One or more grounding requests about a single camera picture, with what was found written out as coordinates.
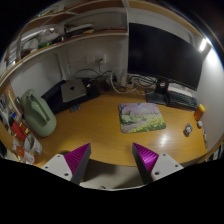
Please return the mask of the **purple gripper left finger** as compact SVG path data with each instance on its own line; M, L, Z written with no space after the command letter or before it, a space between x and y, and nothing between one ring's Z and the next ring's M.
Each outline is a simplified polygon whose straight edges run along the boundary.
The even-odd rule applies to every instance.
M87 143L66 155L56 154L42 169L79 185L91 155L91 144Z

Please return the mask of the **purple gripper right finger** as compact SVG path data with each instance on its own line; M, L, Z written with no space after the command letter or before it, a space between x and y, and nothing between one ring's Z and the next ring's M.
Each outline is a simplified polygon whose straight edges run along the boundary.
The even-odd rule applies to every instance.
M157 154L137 143L132 145L132 154L144 185L182 169L182 166L168 154Z

